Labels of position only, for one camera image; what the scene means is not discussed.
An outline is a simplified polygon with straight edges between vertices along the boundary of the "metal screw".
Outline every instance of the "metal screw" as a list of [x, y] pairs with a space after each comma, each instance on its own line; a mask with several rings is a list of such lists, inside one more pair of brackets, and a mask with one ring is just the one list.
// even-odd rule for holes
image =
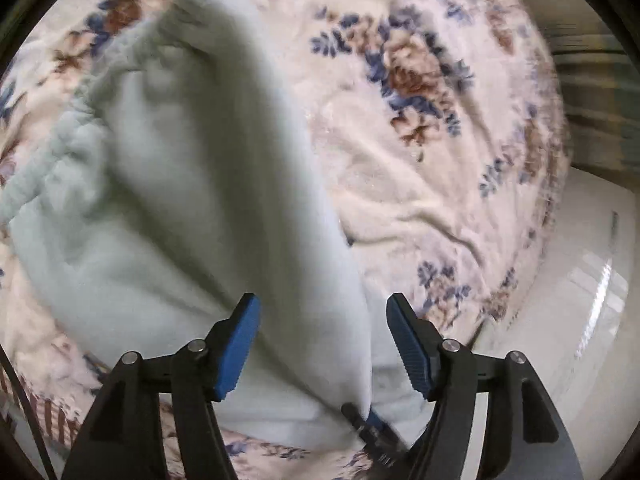
[[137, 352], [127, 352], [126, 354], [124, 354], [121, 359], [122, 364], [124, 365], [132, 365], [133, 363], [135, 363], [138, 360], [138, 353]]
[[524, 354], [522, 352], [518, 352], [517, 350], [514, 350], [513, 352], [511, 352], [510, 357], [513, 361], [516, 361], [519, 365], [523, 365], [524, 363], [527, 362], [527, 358], [524, 357]]
[[206, 347], [207, 344], [205, 343], [204, 339], [194, 339], [187, 345], [189, 352], [194, 352], [196, 354], [202, 352]]
[[458, 350], [460, 350], [460, 343], [457, 342], [455, 339], [445, 339], [442, 342], [442, 347], [447, 352], [457, 352]]

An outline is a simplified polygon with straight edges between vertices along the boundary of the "blue gripper pad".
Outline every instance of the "blue gripper pad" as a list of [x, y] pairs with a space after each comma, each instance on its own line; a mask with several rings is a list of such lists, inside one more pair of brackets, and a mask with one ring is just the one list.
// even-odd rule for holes
[[260, 301], [257, 296], [247, 293], [240, 299], [231, 317], [220, 322], [224, 325], [226, 344], [217, 358], [218, 374], [213, 391], [223, 400], [226, 394], [236, 389], [240, 372], [249, 348], [254, 341], [260, 324]]
[[[414, 323], [410, 323], [407, 316], [412, 316]], [[386, 302], [386, 323], [400, 352], [402, 364], [414, 390], [420, 392], [427, 399], [436, 387], [436, 376], [439, 373], [439, 357], [437, 357], [437, 343], [432, 348], [425, 348], [415, 333], [412, 324], [428, 323], [418, 320], [411, 305], [402, 294], [393, 294]]]

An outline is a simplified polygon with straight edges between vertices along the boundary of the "floral blanket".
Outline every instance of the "floral blanket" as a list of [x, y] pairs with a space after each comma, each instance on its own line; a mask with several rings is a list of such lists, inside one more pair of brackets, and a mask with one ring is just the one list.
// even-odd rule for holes
[[[168, 0], [60, 0], [0, 85], [0, 183], [47, 137], [82, 76]], [[469, 341], [531, 284], [568, 168], [552, 60], [520, 0], [253, 0], [302, 104], [326, 187], [372, 294], [404, 292]], [[0, 341], [43, 432], [70, 447], [107, 370], [0, 247]], [[0, 373], [0, 388], [12, 395]], [[168, 465], [183, 475], [171, 408]], [[239, 478], [361, 478], [362, 452], [225, 432]]]

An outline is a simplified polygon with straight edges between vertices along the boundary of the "fleece blanket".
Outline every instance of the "fleece blanket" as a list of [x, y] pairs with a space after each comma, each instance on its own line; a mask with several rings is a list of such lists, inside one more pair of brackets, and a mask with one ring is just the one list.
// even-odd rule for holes
[[[52, 9], [4, 77], [3, 183], [28, 163], [113, 38], [168, 1], [63, 0]], [[464, 341], [484, 322], [508, 322], [535, 274], [568, 161], [552, 63], [521, 1], [251, 1], [303, 107], [367, 309], [400, 290]], [[91, 5], [97, 12], [82, 18]], [[43, 428], [68, 446], [104, 367], [53, 321], [11, 236], [7, 243], [3, 344]], [[393, 391], [373, 372], [392, 358], [383, 341], [371, 341], [372, 392]], [[225, 438], [236, 467], [254, 478], [279, 478], [300, 457], [306, 467], [291, 465], [298, 472], [319, 464], [312, 452]], [[315, 469], [313, 478], [350, 478], [364, 467], [361, 455], [324, 460], [338, 470]]]
[[[372, 329], [384, 324], [369, 321], [302, 114], [272, 66], [245, 0], [174, 0], [104, 53], [7, 185], [0, 222], [54, 318], [110, 367], [127, 349], [153, 357], [204, 338], [254, 292], [260, 341], [220, 423], [344, 447], [340, 407], [369, 412], [371, 340], [388, 331]], [[381, 384], [401, 369], [386, 346], [397, 365]], [[410, 391], [397, 384], [386, 402]]]

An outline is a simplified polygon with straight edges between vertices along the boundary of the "pale green blanket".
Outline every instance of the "pale green blanket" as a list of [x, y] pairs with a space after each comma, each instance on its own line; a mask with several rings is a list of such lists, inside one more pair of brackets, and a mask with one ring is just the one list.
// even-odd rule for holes
[[174, 352], [257, 294], [259, 338], [216, 407], [225, 428], [348, 446], [339, 407], [366, 415], [373, 398], [411, 440], [425, 405], [265, 44], [244, 0], [176, 0], [123, 33], [7, 185], [0, 221], [42, 303], [109, 366]]

